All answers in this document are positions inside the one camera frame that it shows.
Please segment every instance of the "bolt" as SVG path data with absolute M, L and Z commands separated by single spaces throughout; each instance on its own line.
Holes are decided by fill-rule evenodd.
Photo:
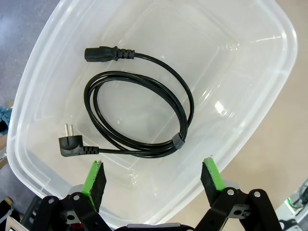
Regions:
M 258 191 L 255 191 L 255 192 L 254 192 L 254 196 L 255 196 L 255 197 L 260 197 L 261 194 L 260 194 Z
M 229 189 L 227 191 L 227 194 L 230 195 L 230 196 L 233 196 L 234 195 L 234 191 L 232 189 Z

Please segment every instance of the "beige floor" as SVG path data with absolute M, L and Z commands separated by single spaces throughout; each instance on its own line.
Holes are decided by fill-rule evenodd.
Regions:
M 277 208 L 308 177 L 308 0 L 276 0 L 297 33 L 295 66 L 271 110 L 223 170 L 244 192 L 262 188 Z M 205 192 L 170 222 L 195 226 L 209 209 Z M 243 230 L 229 220 L 224 230 Z

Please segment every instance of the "metal pin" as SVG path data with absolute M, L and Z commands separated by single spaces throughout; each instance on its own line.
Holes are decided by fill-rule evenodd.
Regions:
M 70 125 L 69 128 L 71 129 L 71 136 L 74 135 L 73 125 Z
M 69 134 L 68 134 L 68 125 L 67 124 L 64 124 L 64 126 L 65 126 L 65 133 L 66 133 L 66 136 L 68 136 Z

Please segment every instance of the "black cable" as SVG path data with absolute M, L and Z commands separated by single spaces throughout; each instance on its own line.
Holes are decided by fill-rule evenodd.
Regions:
M 174 140 L 168 140 L 163 143 L 143 143 L 139 141 L 132 140 L 121 133 L 117 132 L 115 129 L 113 129 L 108 122 L 104 119 L 99 106 L 98 106 L 98 92 L 101 88 L 101 86 L 109 81 L 126 81 L 131 83 L 136 83 L 141 86 L 144 86 L 152 91 L 154 91 L 156 94 L 158 94 L 160 97 L 162 97 L 174 110 L 176 113 L 179 122 L 180 122 L 180 132 L 179 137 L 184 142 L 187 136 L 187 130 L 188 127 L 193 119 L 193 111 L 194 111 L 194 104 L 193 104 L 193 96 L 192 93 L 185 83 L 185 81 L 182 79 L 182 77 L 173 70 L 169 65 L 166 63 L 153 58 L 149 55 L 141 54 L 141 53 L 135 53 L 131 50 L 124 50 L 124 49 L 118 49 L 117 47 L 114 48 L 106 48 L 103 47 L 105 50 L 102 51 L 102 47 L 100 48 L 90 48 L 86 49 L 85 51 L 85 58 L 87 61 L 93 62 L 93 61 L 109 61 L 109 60 L 102 60 L 101 56 L 104 56 L 104 59 L 112 58 L 114 60 L 117 60 L 118 58 L 141 58 L 148 61 L 151 61 L 155 64 L 160 65 L 167 71 L 169 71 L 183 86 L 185 89 L 188 100 L 190 103 L 190 113 L 188 116 L 188 119 L 186 117 L 185 111 L 183 106 L 181 105 L 180 101 L 177 99 L 177 97 L 172 93 L 171 90 L 169 90 L 165 85 L 162 83 L 156 81 L 155 79 L 152 79 L 147 76 L 123 72 L 123 71 L 106 71 L 102 72 L 96 76 L 94 76 L 86 85 L 84 90 L 84 103 L 86 106 L 86 109 L 89 113 L 89 116 L 91 118 L 91 121 L 97 128 L 97 130 L 107 139 L 111 144 L 113 144 L 118 150 L 111 150 L 111 149 L 99 149 L 100 153 L 111 153 L 111 154 L 130 154 L 138 157 L 143 158 L 159 158 L 163 156 L 167 156 L 169 154 L 174 153 L 178 148 L 175 147 Z M 101 52 L 96 53 L 96 56 L 100 56 L 100 58 L 93 57 L 93 49 L 101 49 Z M 112 57 L 106 55 L 106 53 L 111 54 L 113 53 Z M 93 108 L 96 112 L 96 115 L 94 114 L 91 105 L 91 95 L 93 94 Z

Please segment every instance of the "clear plastic container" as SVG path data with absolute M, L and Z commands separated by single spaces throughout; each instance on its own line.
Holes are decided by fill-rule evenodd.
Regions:
M 118 46 L 161 59 L 187 82 L 195 113 L 185 145 L 160 159 L 124 155 L 65 158 L 58 138 L 73 124 L 86 145 L 112 146 L 91 123 L 83 103 L 88 80 L 106 70 L 149 75 L 172 89 L 188 111 L 180 84 L 140 59 L 87 63 L 84 49 Z M 113 227 L 165 222 L 203 187 L 201 162 L 222 170 L 273 104 L 297 55 L 295 31 L 273 0 L 62 0 L 26 65 L 15 99 L 8 159 L 37 195 L 65 197 L 82 184 L 94 160 L 104 162 L 107 185 L 101 216 Z M 109 123 L 140 141 L 178 132 L 174 112 L 159 96 L 132 83 L 100 91 Z

